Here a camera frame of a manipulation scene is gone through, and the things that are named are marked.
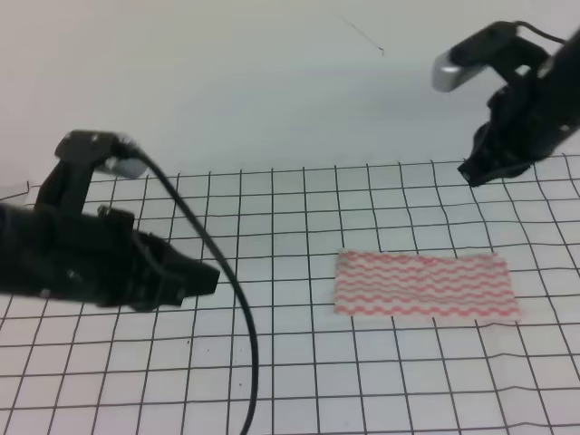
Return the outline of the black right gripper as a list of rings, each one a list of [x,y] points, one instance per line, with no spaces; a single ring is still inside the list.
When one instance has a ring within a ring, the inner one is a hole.
[[[512,179],[551,156],[571,136],[571,87],[532,81],[507,86],[488,102],[489,121],[458,167],[472,187]]]

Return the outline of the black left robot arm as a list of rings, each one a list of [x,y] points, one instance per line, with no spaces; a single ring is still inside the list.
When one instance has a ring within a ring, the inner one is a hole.
[[[2,205],[2,293],[137,312],[215,293],[215,267],[133,224],[114,208],[91,216]]]

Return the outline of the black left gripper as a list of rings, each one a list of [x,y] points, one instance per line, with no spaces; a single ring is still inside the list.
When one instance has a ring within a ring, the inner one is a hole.
[[[215,293],[217,268],[181,254],[160,237],[135,230],[130,212],[100,206],[97,219],[114,235],[84,278],[86,302],[147,312]]]

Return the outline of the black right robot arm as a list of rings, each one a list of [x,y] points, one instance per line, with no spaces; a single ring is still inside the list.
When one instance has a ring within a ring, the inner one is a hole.
[[[495,22],[449,52],[452,64],[471,71],[490,67],[506,83],[488,100],[489,119],[458,168],[471,187],[521,175],[579,129],[579,36],[548,54],[517,28]]]

